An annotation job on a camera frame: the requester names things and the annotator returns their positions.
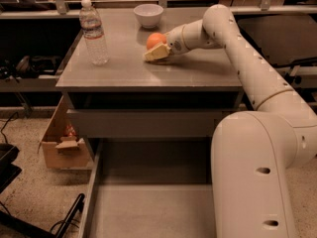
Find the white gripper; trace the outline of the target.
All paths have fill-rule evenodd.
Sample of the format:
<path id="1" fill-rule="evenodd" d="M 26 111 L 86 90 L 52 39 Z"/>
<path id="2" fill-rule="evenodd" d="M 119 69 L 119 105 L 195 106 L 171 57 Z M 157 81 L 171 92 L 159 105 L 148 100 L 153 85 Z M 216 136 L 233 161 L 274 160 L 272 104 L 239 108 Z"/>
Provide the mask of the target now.
<path id="1" fill-rule="evenodd" d="M 166 44 L 159 43 L 144 53 L 145 61 L 165 59 L 169 56 L 170 50 L 174 55 L 182 55 L 188 52 L 183 38 L 183 26 L 176 27 L 167 32 Z"/>

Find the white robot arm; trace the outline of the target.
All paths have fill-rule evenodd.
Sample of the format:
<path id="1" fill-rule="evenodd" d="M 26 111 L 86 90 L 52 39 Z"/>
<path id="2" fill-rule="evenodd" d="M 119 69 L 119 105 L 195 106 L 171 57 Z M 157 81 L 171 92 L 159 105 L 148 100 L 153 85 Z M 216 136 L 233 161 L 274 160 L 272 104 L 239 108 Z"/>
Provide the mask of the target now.
<path id="1" fill-rule="evenodd" d="M 231 10 L 213 5 L 198 21 L 150 35 L 144 59 L 215 48 L 225 51 L 252 104 L 213 134 L 217 238 L 297 238 L 285 172 L 317 154 L 317 116 L 242 36 Z"/>

